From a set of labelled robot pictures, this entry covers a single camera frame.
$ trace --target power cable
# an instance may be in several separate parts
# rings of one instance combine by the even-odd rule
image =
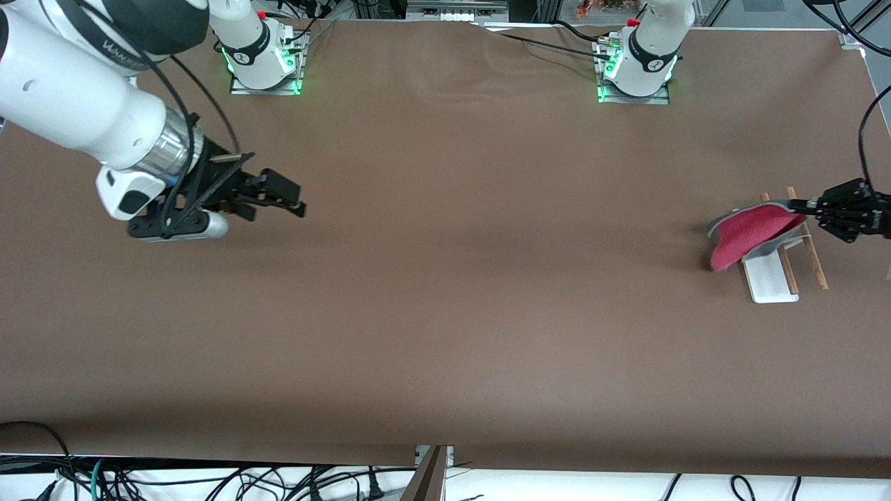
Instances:
[[[315,22],[318,21],[319,19],[321,19],[321,18],[313,18],[309,22],[309,24],[307,24],[307,27],[303,29],[303,31],[300,31],[297,35],[294,35],[291,38],[285,39],[284,43],[289,44],[289,43],[293,42],[294,40],[297,40],[298,38],[303,37],[306,33],[309,32],[309,30],[313,27],[313,24],[315,24]]]
[[[742,480],[742,483],[746,485],[746,489],[748,489],[748,499],[744,498],[740,492],[736,489],[736,481]],[[748,483],[748,479],[742,475],[733,475],[730,478],[730,490],[733,491],[733,495],[736,496],[739,501],[756,501],[755,500],[755,491],[752,490],[752,484]]]
[[[65,445],[65,440],[61,439],[61,435],[56,432],[50,425],[44,423],[38,423],[37,421],[6,421],[4,423],[0,423],[0,429],[8,428],[10,426],[29,426],[31,428],[38,428],[39,430],[43,430],[50,434],[53,437],[53,440],[56,441],[56,444],[59,445],[62,454],[65,456],[65,464],[68,466],[69,473],[71,477],[75,477],[78,473],[74,468],[74,463],[71,461],[71,452],[68,450],[68,446]],[[78,489],[77,484],[74,486],[74,501],[78,501]]]
[[[668,501],[669,499],[671,499],[671,495],[674,492],[674,487],[677,485],[677,481],[679,481],[680,479],[681,479],[680,473],[677,473],[673,477],[673,479],[671,479],[671,483],[668,484],[668,490],[666,491],[666,494],[662,497],[662,501]]]
[[[798,500],[798,490],[801,489],[801,477],[795,478],[795,484],[792,487],[792,496],[789,497],[789,501],[797,501]]]
[[[288,2],[287,0],[282,0],[282,3],[285,4],[285,5],[288,5],[288,8],[290,9],[290,11],[291,11],[291,12],[294,12],[294,19],[300,19],[300,13],[297,12],[297,9],[294,8],[294,5],[291,5],[291,3]]]
[[[168,482],[133,480],[133,479],[128,478],[128,481],[130,483],[139,484],[139,485],[150,485],[150,486],[188,485],[188,484],[195,484],[195,483],[219,482],[222,480],[225,480],[225,477],[215,477],[212,479],[195,479],[195,480],[172,480],[172,481],[168,481]]]
[[[210,93],[207,86],[204,85],[204,82],[198,78],[197,75],[192,73],[192,70],[189,69],[182,61],[179,60],[175,55],[171,55],[170,59],[176,63],[176,66],[179,66],[180,69],[185,73],[189,79],[194,82],[199,89],[201,89],[201,93],[204,94],[205,97],[208,98],[210,104],[214,107],[214,110],[219,115],[220,119],[223,121],[223,125],[225,126],[225,131],[229,135],[229,139],[232,141],[232,147],[235,149],[235,153],[241,153],[241,143],[238,141],[238,136],[235,134],[235,128],[232,125],[232,121],[229,120],[229,117],[226,116],[225,111],[223,111],[223,107],[220,106],[220,103],[214,97],[213,94]]]
[[[583,40],[587,40],[588,42],[597,42],[597,40],[600,37],[605,37],[605,36],[609,35],[609,32],[606,32],[602,35],[598,35],[597,37],[591,37],[590,35],[586,35],[585,33],[582,33],[581,31],[576,29],[575,26],[569,24],[568,22],[565,22],[565,21],[559,20],[559,19],[555,19],[555,20],[551,21],[551,24],[562,26],[563,28],[568,29],[569,32],[572,33],[573,35],[575,35],[576,37],[579,37]]]
[[[416,470],[415,468],[380,468],[379,470],[374,470],[374,472],[375,472],[375,473],[388,473],[388,472],[414,472],[415,470]],[[368,474],[370,474],[370,472],[356,472],[356,473],[340,472],[340,473],[335,473],[334,475],[332,475],[331,477],[328,477],[328,478],[324,478],[324,479],[316,479],[317,482],[316,482],[315,487],[316,487],[317,489],[324,489],[324,488],[329,487],[329,486],[331,486],[331,485],[334,485],[334,484],[336,484],[336,483],[338,483],[338,482],[342,482],[342,481],[344,481],[344,480],[349,480],[349,479],[354,479],[354,478],[356,478],[356,477],[364,477],[364,476],[366,476],[366,475],[368,475]],[[303,499],[309,497],[311,494],[312,494],[312,491],[307,492],[307,493],[303,494],[302,496],[297,497],[294,501],[301,501],[301,500],[303,500]]]
[[[857,131],[857,151],[860,153],[860,167],[863,170],[863,179],[866,180],[866,185],[872,187],[872,179],[870,178],[870,168],[866,165],[866,150],[863,146],[863,132],[866,130],[866,123],[870,120],[870,115],[872,111],[876,109],[876,106],[879,105],[879,102],[885,97],[889,92],[891,92],[891,86],[885,87],[885,90],[879,93],[875,99],[870,103],[870,107],[866,109],[866,112],[863,114],[863,119],[860,120],[860,129]]]
[[[593,53],[593,52],[588,52],[588,51],[580,51],[578,49],[571,49],[569,47],[563,47],[560,45],[548,44],[547,42],[533,40],[532,38],[524,38],[524,37],[517,37],[516,35],[508,35],[507,33],[502,33],[501,31],[499,31],[498,34],[501,35],[502,37],[513,38],[514,40],[519,40],[520,42],[528,42],[529,44],[541,45],[542,47],[548,47],[548,48],[556,49],[559,51],[586,55],[588,57],[593,57],[594,59],[602,59],[604,61],[609,59],[609,56],[607,56],[606,54]]]
[[[833,21],[832,19],[830,19],[829,16],[827,16],[826,14],[821,12],[819,9],[817,9],[813,0],[802,0],[802,1],[805,3],[805,6],[811,12],[813,12],[817,17],[819,17],[820,19],[825,21],[827,24],[829,24],[836,31],[839,31],[843,34],[850,35],[851,37],[854,38],[854,40],[860,42],[861,44],[863,44],[864,46],[866,46],[867,48],[869,48],[870,50],[872,50],[876,53],[880,53],[884,56],[891,57],[891,49],[888,49],[881,45],[876,45],[876,44],[872,43],[869,39],[864,37],[860,31],[857,31],[856,29],[854,29],[854,26],[852,25],[851,21],[847,18],[847,16],[845,16],[845,12],[841,8],[841,2],[843,2],[845,0],[831,0],[831,2],[825,3],[825,4],[829,4],[829,3],[832,4],[832,9],[835,11],[836,17],[838,17],[838,22],[841,23],[840,25],[838,23],[836,23],[835,21]]]

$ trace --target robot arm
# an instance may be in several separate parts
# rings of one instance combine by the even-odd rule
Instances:
[[[605,77],[633,96],[655,94],[671,78],[677,50],[695,19],[692,0],[649,0],[638,26],[622,28]]]
[[[249,0],[228,0],[220,3],[222,8],[211,5],[210,12],[203,0],[175,0],[183,12],[191,14],[183,17],[189,21],[188,26],[170,33],[155,30],[150,14],[143,16],[147,20],[144,24],[130,11],[120,14],[120,19],[112,16],[124,3],[131,4],[136,13],[150,12],[145,6],[157,0],[109,2],[117,7],[102,9],[93,5],[115,21],[127,40],[142,44],[142,51],[134,50],[76,1],[16,0],[0,6],[0,116],[53,143],[96,158],[102,165],[96,187],[102,205],[113,218],[131,220],[149,209],[148,215],[131,223],[133,236],[149,240],[219,237],[225,234],[226,223],[217,212],[231,211],[253,220],[250,204],[284,207],[302,217],[305,205],[299,200],[298,185],[269,170],[259,177],[242,172],[241,165],[250,155],[232,155],[207,139],[193,120],[127,80],[146,65],[143,53],[159,61],[165,56],[158,54],[179,52],[200,43],[210,19],[221,23],[218,31],[224,45],[240,45],[252,37],[266,36],[263,50],[250,62],[233,65],[233,70],[239,78],[248,80],[242,82],[245,85],[278,83],[284,77],[282,65],[287,65],[281,56],[275,57],[278,51],[276,55],[270,51],[282,41],[268,38],[271,28],[250,10]],[[71,11],[72,5],[77,14]],[[226,21],[214,21],[223,17],[211,13],[225,16]],[[255,40],[254,46],[260,45]],[[46,63],[48,54],[53,57],[52,64]],[[279,64],[264,66],[270,58]],[[187,159],[190,128],[192,157]],[[198,199],[200,203],[193,203],[174,217],[177,221],[173,229],[170,224],[147,221],[159,216],[159,197],[169,193],[184,171],[187,204]],[[225,182],[209,181],[223,175]],[[208,193],[210,188],[218,193]],[[195,219],[193,215],[206,223],[204,227],[184,226],[185,219]]]

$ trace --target brown table surface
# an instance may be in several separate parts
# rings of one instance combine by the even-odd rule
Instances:
[[[131,240],[93,160],[8,127],[3,419],[92,454],[891,474],[891,242],[818,232],[830,290],[796,248],[796,304],[704,265],[711,218],[859,175],[875,94],[834,33],[694,30],[669,106],[597,103],[584,56],[464,23],[338,22],[300,97],[228,95],[208,46],[184,60],[308,217]],[[877,114],[886,192],[889,147]]]

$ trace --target red sponge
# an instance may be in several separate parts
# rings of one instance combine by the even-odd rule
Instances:
[[[724,271],[758,245],[803,222],[805,216],[772,204],[740,210],[717,226],[720,240],[712,252],[712,269]]]

